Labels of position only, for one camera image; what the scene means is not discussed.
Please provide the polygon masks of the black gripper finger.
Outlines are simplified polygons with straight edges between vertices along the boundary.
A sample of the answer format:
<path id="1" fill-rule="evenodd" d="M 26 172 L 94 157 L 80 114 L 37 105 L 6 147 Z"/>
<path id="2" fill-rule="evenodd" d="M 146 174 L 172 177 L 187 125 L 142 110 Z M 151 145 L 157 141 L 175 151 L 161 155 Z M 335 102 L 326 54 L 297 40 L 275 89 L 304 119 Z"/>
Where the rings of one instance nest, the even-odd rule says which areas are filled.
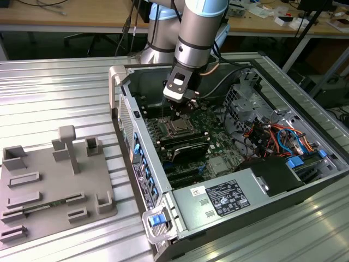
<path id="1" fill-rule="evenodd" d="M 198 109 L 199 95 L 197 93 L 188 93 L 185 95 L 185 114 L 190 114 Z"/>
<path id="2" fill-rule="evenodd" d="M 188 113 L 188 105 L 187 103 L 172 103 L 171 104 L 171 120 L 177 120 L 182 115 Z"/>

